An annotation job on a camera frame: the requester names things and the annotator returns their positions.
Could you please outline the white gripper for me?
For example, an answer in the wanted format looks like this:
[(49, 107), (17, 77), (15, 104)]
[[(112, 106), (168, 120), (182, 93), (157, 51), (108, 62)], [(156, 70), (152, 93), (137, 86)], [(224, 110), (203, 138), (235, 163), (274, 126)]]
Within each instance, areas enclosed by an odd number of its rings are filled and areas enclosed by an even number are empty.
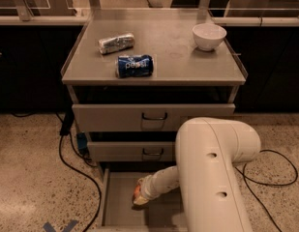
[(149, 202), (149, 200), (154, 200), (158, 198), (161, 194), (158, 192), (155, 186), (155, 178), (152, 175), (148, 175), (143, 178), (139, 178), (137, 183), (140, 184), (141, 196), (135, 197), (133, 204), (136, 206), (142, 206)]

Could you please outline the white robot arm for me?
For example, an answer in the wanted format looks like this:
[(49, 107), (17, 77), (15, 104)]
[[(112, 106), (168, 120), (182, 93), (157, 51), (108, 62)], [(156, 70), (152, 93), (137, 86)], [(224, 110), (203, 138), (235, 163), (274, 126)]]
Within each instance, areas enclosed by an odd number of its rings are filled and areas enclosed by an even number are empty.
[(255, 159), (260, 148), (248, 124), (191, 119), (177, 132), (176, 164), (139, 179), (133, 203), (144, 205), (179, 188), (189, 232), (253, 232), (233, 165)]

